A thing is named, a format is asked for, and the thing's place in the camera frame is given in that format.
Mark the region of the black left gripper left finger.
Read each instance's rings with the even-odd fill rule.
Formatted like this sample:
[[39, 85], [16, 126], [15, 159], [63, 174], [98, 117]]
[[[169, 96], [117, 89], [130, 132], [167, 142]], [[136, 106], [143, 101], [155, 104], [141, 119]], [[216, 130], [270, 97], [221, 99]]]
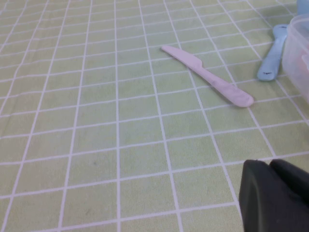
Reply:
[[239, 206], [246, 232], [307, 232], [309, 201], [303, 201], [259, 160], [243, 164]]

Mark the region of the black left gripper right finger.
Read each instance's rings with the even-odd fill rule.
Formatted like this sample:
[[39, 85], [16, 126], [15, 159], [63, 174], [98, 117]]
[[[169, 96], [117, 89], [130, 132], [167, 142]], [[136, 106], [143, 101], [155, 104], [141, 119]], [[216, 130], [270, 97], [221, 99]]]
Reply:
[[309, 173], [282, 159], [274, 159], [270, 167], [303, 201], [309, 200]]

